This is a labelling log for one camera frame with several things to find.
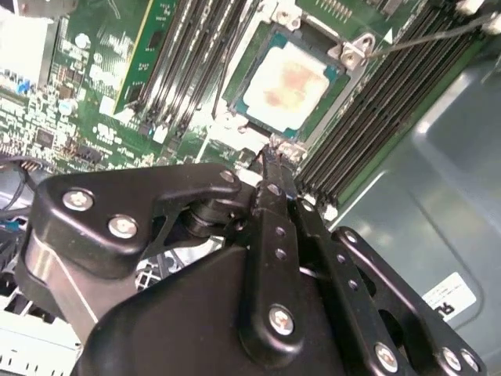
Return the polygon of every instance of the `motherboard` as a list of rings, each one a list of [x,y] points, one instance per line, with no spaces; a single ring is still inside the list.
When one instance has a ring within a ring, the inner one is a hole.
[[[58,172],[219,162],[266,144],[343,201],[485,43],[428,0],[80,0],[0,13],[0,152]]]

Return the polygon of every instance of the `gray metal panel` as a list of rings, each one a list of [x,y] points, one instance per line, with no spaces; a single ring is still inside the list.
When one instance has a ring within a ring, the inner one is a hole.
[[[477,301],[449,324],[501,373],[501,79],[465,70],[334,224],[424,295],[459,272]]]

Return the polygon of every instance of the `black plastic bracket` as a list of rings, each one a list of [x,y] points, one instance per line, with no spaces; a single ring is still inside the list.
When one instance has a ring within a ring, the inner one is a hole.
[[[301,351],[303,299],[296,230],[287,215],[281,165],[262,153],[263,180],[249,226],[237,243],[247,247],[239,333],[243,347],[267,368],[284,367]]]
[[[307,201],[291,203],[290,211],[299,247],[308,249],[301,264],[318,273],[347,374],[487,374],[473,349],[354,230],[342,227],[331,239]],[[455,359],[445,358],[447,349]]]

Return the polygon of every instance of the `sticker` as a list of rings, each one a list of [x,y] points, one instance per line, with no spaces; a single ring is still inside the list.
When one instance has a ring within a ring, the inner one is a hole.
[[[423,295],[423,300],[447,322],[474,304],[477,298],[460,274],[454,272]]]

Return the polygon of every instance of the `capacitor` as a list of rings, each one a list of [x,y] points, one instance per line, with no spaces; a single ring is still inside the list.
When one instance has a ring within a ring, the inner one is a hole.
[[[91,47],[91,40],[90,40],[90,38],[88,37],[87,34],[80,33],[79,35],[77,35],[75,37],[75,45],[79,49],[90,49],[90,47]]]
[[[64,116],[71,116],[78,108],[75,99],[63,99],[59,101],[58,110]]]

